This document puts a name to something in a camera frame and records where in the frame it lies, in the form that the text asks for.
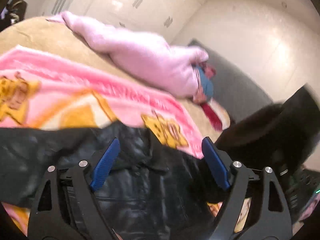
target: silver screw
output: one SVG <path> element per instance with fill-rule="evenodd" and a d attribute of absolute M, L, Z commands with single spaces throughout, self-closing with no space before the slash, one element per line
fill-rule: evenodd
<path fill-rule="evenodd" d="M 272 168 L 270 168 L 270 167 L 265 167 L 264 169 L 266 170 L 267 173 L 272 173 Z"/>
<path fill-rule="evenodd" d="M 55 169 L 56 169 L 55 166 L 49 166 L 49 167 L 48 167 L 48 171 L 49 171 L 49 172 L 53 172 Z"/>
<path fill-rule="evenodd" d="M 88 165 L 88 162 L 87 161 L 80 161 L 79 162 L 79 166 L 80 167 L 85 167 L 85 166 L 87 166 Z"/>
<path fill-rule="evenodd" d="M 236 168 L 240 168 L 242 166 L 242 163 L 235 161 L 235 162 L 233 162 L 233 166 L 235 166 Z"/>

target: white wardrobe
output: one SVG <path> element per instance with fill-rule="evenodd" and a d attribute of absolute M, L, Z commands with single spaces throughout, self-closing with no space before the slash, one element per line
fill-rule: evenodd
<path fill-rule="evenodd" d="M 86 15 L 116 27 L 134 31 L 152 31 L 164 36 L 168 43 L 179 33 L 189 18 L 206 0 L 66 0 L 53 8 L 47 2 L 45 15 L 60 8 Z"/>

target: cartoon star character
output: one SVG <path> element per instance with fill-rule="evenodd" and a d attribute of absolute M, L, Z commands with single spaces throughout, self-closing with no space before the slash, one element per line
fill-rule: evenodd
<path fill-rule="evenodd" d="M 152 111 L 154 116 L 142 114 L 141 118 L 163 145 L 176 149 L 177 146 L 187 147 L 188 141 L 181 133 L 180 125 L 173 119 L 164 119 Z"/>
<path fill-rule="evenodd" d="M 0 77 L 0 122 L 10 116 L 18 124 L 25 122 L 28 111 L 28 99 L 39 89 L 40 82 L 27 82 L 20 72 L 15 80 Z"/>

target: blue pad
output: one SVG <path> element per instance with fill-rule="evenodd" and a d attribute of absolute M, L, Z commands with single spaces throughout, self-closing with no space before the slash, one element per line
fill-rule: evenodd
<path fill-rule="evenodd" d="M 92 172 L 92 182 L 90 187 L 93 191 L 96 191 L 103 186 L 119 152 L 120 142 L 115 138 Z"/>
<path fill-rule="evenodd" d="M 208 138 L 202 140 L 202 153 L 217 185 L 224 191 L 228 190 L 230 188 L 228 170 L 216 153 L 211 140 Z"/>

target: beige bed sheet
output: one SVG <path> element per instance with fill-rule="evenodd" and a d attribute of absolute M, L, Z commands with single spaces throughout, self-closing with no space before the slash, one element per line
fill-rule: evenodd
<path fill-rule="evenodd" d="M 83 42 L 66 26 L 48 22 L 44 17 L 25 20 L 0 33 L 0 55 L 17 45 L 56 54 L 142 84 L 142 82 L 117 68 L 108 56 L 91 50 L 86 42 Z M 179 99 L 178 101 L 189 112 L 201 134 L 204 137 L 209 136 L 212 141 L 216 141 L 220 132 L 213 129 L 202 108 L 186 99 Z"/>

